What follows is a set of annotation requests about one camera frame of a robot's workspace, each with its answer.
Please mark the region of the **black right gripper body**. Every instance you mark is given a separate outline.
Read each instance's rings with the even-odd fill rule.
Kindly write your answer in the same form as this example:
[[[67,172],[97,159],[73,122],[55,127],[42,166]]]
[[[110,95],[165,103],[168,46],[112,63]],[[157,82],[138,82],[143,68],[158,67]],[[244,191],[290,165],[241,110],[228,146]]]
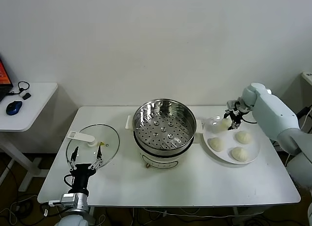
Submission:
[[[241,121],[243,120],[244,113],[240,112],[238,109],[230,110],[230,117],[232,121]]]

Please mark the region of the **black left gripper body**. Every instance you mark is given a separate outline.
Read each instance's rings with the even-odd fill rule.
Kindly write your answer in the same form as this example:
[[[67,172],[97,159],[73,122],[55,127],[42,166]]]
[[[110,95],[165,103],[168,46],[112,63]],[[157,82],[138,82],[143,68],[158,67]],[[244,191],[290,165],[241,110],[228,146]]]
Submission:
[[[77,164],[76,169],[70,171],[74,178],[70,191],[88,191],[89,178],[96,173],[96,170],[90,166],[91,164]]]

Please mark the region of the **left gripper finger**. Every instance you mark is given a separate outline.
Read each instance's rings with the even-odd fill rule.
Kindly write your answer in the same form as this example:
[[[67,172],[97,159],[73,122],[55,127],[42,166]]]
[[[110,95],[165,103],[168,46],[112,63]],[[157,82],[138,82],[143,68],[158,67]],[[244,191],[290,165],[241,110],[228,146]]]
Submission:
[[[103,163],[101,145],[98,146],[97,155],[95,161],[88,167],[91,170],[98,170]]]
[[[77,157],[78,157],[78,146],[70,151],[69,148],[66,149],[66,162],[69,165],[69,172],[77,169]]]

